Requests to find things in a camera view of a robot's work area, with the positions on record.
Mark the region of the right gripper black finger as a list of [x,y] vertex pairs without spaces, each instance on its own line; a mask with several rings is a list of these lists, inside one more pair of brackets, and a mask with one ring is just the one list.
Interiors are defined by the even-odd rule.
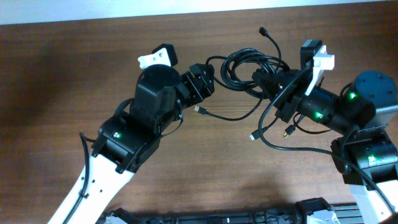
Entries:
[[253,74],[252,79],[254,81],[273,81],[273,82],[287,82],[293,79],[294,74],[290,71],[286,72],[283,70],[279,70],[277,73],[267,72],[265,70],[261,70],[258,68]]
[[291,77],[281,76],[276,78],[257,77],[256,82],[265,91],[268,99],[273,100],[292,80]]

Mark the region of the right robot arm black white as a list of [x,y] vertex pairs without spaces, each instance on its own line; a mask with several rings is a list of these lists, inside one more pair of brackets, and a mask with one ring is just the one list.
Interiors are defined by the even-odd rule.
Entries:
[[336,95],[321,87],[321,71],[256,71],[252,78],[288,122],[302,115],[341,134],[328,155],[349,185],[365,223],[397,221],[397,146],[385,128],[397,114],[397,89],[383,73],[369,71]]

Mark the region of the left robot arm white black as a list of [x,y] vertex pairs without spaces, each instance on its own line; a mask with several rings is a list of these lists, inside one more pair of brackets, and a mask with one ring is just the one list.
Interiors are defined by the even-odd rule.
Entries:
[[81,135],[84,168],[50,223],[95,223],[115,195],[159,148],[165,129],[183,111],[214,92],[212,65],[194,64],[179,74],[151,65],[139,75],[134,98],[123,101],[98,130],[89,151]]

